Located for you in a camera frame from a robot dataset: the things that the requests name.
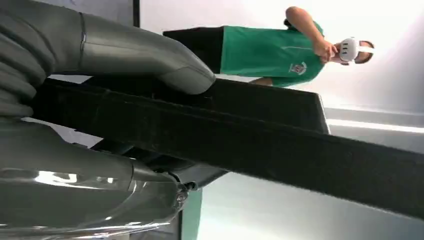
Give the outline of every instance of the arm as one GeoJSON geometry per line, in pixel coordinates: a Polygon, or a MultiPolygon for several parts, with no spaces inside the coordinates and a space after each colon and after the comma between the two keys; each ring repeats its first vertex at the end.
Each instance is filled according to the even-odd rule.
{"type": "Polygon", "coordinates": [[[261,77],[249,82],[250,84],[262,85],[262,86],[272,86],[273,80],[270,77],[261,77]]]}
{"type": "Polygon", "coordinates": [[[304,9],[291,6],[285,11],[285,16],[288,22],[299,32],[307,36],[311,42],[315,43],[324,40],[324,36],[316,27],[311,15],[304,9]]]}

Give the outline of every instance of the shiny gray surface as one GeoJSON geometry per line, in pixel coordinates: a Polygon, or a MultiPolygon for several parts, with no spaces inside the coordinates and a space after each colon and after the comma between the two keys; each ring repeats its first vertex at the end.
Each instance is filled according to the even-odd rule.
{"type": "Polygon", "coordinates": [[[192,95],[215,82],[190,50],[156,33],[30,0],[3,0],[0,12],[2,116],[31,116],[22,100],[50,74],[155,76],[192,95]]]}
{"type": "Polygon", "coordinates": [[[84,237],[167,224],[184,187],[131,159],[0,118],[0,236],[84,237]]]}
{"type": "MultiPolygon", "coordinates": [[[[92,14],[104,19],[114,21],[126,26],[133,26],[133,0],[35,0],[36,2],[65,7],[85,14],[92,14]]],[[[50,78],[69,81],[73,83],[82,83],[89,78],[84,75],[52,75],[50,78]]],[[[59,129],[59,134],[66,139],[70,133],[64,128],[59,129]]],[[[85,145],[90,143],[90,137],[77,137],[77,142],[85,145]]]]}

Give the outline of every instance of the green t-shirt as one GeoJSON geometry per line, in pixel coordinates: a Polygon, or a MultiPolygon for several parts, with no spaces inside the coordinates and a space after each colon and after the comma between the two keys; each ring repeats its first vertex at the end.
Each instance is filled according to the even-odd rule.
{"type": "Polygon", "coordinates": [[[278,87],[315,78],[324,65],[314,54],[311,41],[287,20],[284,24],[288,29],[225,26],[221,73],[269,77],[278,87]]]}

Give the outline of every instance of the white wall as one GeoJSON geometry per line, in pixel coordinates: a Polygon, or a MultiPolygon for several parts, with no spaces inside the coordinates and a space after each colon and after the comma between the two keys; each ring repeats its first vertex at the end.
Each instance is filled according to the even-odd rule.
{"type": "MultiPolygon", "coordinates": [[[[365,65],[329,64],[314,81],[296,88],[321,94],[327,107],[424,113],[424,2],[352,3],[142,0],[140,21],[142,28],[157,33],[196,26],[283,28],[285,9],[299,6],[312,14],[330,41],[355,36],[372,41],[378,53],[365,65]]],[[[198,239],[422,240],[424,223],[231,173],[204,189],[198,239]]]]}
{"type": "Polygon", "coordinates": [[[36,0],[133,25],[133,0],[36,0]]]}

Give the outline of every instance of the wall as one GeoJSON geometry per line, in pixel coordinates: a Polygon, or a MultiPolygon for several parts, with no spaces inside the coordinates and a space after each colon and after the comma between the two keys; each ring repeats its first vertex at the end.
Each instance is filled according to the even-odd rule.
{"type": "MultiPolygon", "coordinates": [[[[196,26],[282,28],[287,7],[305,8],[330,41],[351,36],[369,39],[378,53],[366,65],[329,64],[314,81],[295,88],[321,94],[327,117],[336,120],[422,127],[424,68],[419,44],[424,40],[420,16],[424,2],[354,3],[142,0],[140,22],[142,28],[157,33],[196,26]]],[[[424,152],[422,133],[334,125],[331,130],[339,136],[424,152]]],[[[422,240],[424,223],[231,173],[204,189],[198,239],[422,240]]]]}

